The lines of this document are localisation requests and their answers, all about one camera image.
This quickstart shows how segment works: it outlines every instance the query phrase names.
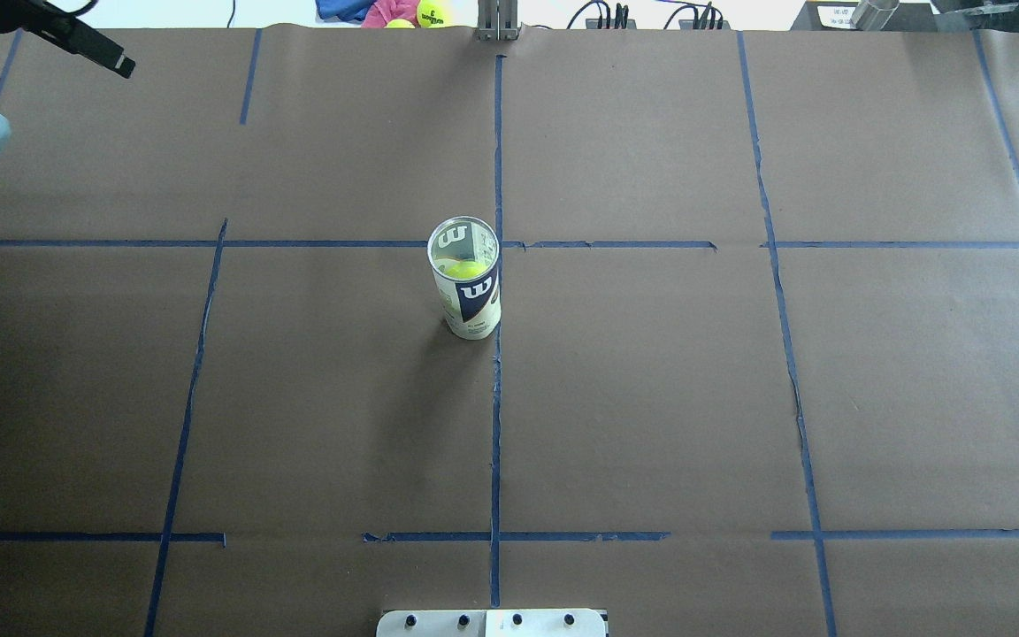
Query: yellow tennis ball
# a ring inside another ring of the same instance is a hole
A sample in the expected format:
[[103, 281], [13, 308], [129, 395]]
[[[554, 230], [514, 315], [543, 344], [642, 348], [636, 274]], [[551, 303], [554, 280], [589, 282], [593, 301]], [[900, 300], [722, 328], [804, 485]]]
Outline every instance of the yellow tennis ball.
[[483, 271], [486, 271], [486, 267], [477, 261], [460, 261], [455, 265], [447, 267], [442, 273], [449, 278], [469, 281], [471, 278], [481, 277]]
[[453, 10], [448, 0], [422, 0], [416, 9], [419, 25], [437, 29], [453, 24]]

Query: label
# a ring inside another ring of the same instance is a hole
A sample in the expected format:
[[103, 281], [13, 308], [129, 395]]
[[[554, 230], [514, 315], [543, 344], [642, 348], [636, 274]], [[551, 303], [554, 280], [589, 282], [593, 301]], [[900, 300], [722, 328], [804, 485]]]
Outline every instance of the label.
[[829, 29], [854, 30], [852, 12], [855, 7], [816, 7], [820, 12], [820, 23]]
[[501, 321], [501, 289], [498, 267], [484, 277], [459, 282], [436, 277], [442, 313], [450, 331], [462, 338], [485, 338]]

